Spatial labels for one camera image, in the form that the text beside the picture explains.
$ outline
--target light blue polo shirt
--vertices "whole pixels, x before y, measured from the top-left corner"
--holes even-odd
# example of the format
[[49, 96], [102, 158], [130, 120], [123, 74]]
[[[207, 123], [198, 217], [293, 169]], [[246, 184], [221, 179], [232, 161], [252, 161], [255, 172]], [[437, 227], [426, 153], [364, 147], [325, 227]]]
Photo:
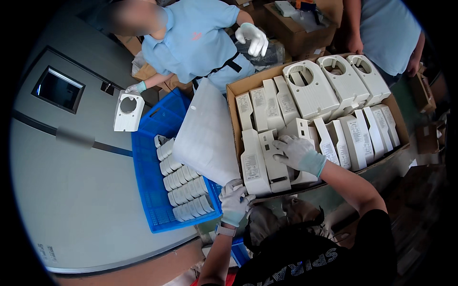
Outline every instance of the light blue polo shirt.
[[404, 73], [421, 27], [401, 0], [362, 0], [363, 53], [392, 76]]
[[169, 20], [163, 40], [146, 35], [146, 62], [182, 83], [206, 76], [232, 58], [237, 48], [223, 28], [235, 24], [239, 8], [218, 0], [181, 0], [164, 8]]

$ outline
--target red logo on shirt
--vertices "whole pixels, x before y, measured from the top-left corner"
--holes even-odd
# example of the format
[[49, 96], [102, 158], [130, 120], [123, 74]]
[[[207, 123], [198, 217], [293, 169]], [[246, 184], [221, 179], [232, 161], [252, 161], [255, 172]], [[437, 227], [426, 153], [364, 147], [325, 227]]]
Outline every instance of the red logo on shirt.
[[192, 35], [194, 36], [194, 38], [192, 38], [193, 41], [196, 41], [196, 40], [202, 38], [202, 33], [194, 32]]

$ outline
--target person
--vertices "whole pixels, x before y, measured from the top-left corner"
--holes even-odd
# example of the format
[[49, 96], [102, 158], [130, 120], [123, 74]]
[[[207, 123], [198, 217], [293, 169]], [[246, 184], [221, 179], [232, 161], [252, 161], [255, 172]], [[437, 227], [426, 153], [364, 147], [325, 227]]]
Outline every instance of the person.
[[[239, 269], [233, 285], [318, 285], [334, 284], [336, 279], [352, 285], [390, 285], [396, 275], [396, 253], [387, 208], [377, 190], [362, 177], [328, 161], [306, 139], [280, 136], [273, 145], [285, 154], [274, 155], [275, 160], [320, 177], [359, 212], [354, 246], [341, 247], [325, 233], [317, 232], [324, 217], [318, 211], [309, 215], [309, 219], [315, 218], [312, 221], [290, 224], [265, 237], [255, 256]], [[241, 200], [246, 188], [234, 190], [239, 184], [240, 179], [233, 180], [221, 190], [223, 217], [202, 267], [199, 286], [224, 285], [231, 232], [239, 226], [253, 199], [247, 195]], [[249, 246], [256, 244], [248, 240]]]
[[425, 34], [401, 0], [343, 0], [346, 48], [364, 54], [388, 87], [419, 70]]
[[[182, 83], [193, 81], [197, 89], [203, 77], [208, 77], [222, 93], [226, 84], [254, 74], [254, 66], [232, 42], [224, 28], [237, 23], [235, 36], [245, 44], [251, 40], [248, 54], [265, 56], [268, 40], [264, 32], [254, 26], [252, 17], [234, 5], [218, 0], [181, 0], [165, 8], [155, 5], [155, 0], [129, 0], [119, 11], [119, 25], [137, 27], [148, 31], [142, 43], [143, 56], [157, 74], [129, 86], [127, 92], [142, 92], [170, 79], [174, 74]], [[165, 14], [159, 17], [157, 11]], [[165, 25], [154, 24], [166, 18]]]

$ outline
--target white glove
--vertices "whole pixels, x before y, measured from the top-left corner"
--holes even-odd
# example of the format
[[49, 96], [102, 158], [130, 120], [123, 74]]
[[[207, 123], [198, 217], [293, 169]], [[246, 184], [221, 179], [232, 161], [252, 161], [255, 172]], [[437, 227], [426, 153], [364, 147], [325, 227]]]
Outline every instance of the white glove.
[[243, 23], [240, 28], [235, 31], [235, 38], [242, 44], [246, 43], [245, 38], [251, 40], [250, 48], [248, 49], [249, 55], [257, 57], [259, 52], [261, 52], [262, 57], [266, 55], [269, 41], [267, 40], [266, 34], [255, 25]]
[[137, 84], [133, 84], [131, 86], [129, 86], [128, 88], [125, 89], [125, 91], [127, 93], [130, 93], [130, 92], [138, 92], [138, 93], [142, 93], [146, 90], [146, 84], [144, 81], [141, 81]]
[[229, 181], [221, 189], [221, 193], [219, 194], [221, 209], [223, 211], [223, 218], [221, 221], [235, 227], [239, 227], [239, 222], [245, 216], [248, 203], [256, 198], [254, 194], [249, 194], [240, 200], [246, 188], [242, 186], [234, 191], [234, 187], [242, 183], [242, 179]]
[[295, 170], [305, 171], [317, 177], [326, 163], [326, 156], [318, 154], [310, 141], [296, 136], [283, 135], [272, 142], [276, 148], [285, 153], [286, 156], [275, 154], [273, 158]]

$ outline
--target hand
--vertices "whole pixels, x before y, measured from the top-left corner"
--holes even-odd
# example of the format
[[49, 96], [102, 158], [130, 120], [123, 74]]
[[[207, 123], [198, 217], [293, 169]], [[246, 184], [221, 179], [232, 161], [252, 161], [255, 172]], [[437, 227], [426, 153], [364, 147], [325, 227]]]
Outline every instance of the hand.
[[310, 141], [296, 136], [280, 136], [272, 143], [276, 148], [285, 153], [286, 156], [275, 154], [273, 158], [295, 170], [305, 171], [317, 177], [326, 163], [326, 156], [318, 154]]
[[235, 38], [242, 44], [245, 44], [245, 38], [251, 40], [248, 54], [253, 57], [257, 57], [259, 52], [261, 56], [266, 55], [269, 41], [267, 40], [266, 34], [251, 23], [243, 23], [240, 28], [235, 31]]
[[228, 182], [221, 189], [221, 193], [219, 194], [221, 209], [223, 210], [223, 218], [221, 221], [235, 227], [239, 227], [239, 222], [245, 216], [248, 203], [256, 198], [255, 195], [249, 194], [246, 195], [243, 200], [240, 200], [246, 188], [240, 187], [234, 191], [234, 187], [242, 183], [242, 179], [234, 179]]
[[405, 71], [409, 77], [414, 77], [418, 70], [420, 69], [420, 59], [416, 59], [414, 55], [412, 55], [409, 59], [409, 63], [407, 64], [407, 68]]
[[347, 48], [350, 53], [363, 54], [363, 42], [361, 36], [356, 33], [352, 33], [347, 42]]
[[137, 84], [133, 84], [131, 85], [130, 87], [126, 88], [125, 91], [127, 93], [130, 93], [130, 92], [138, 92], [138, 93], [142, 93], [146, 90], [146, 84], [144, 81], [141, 81]]

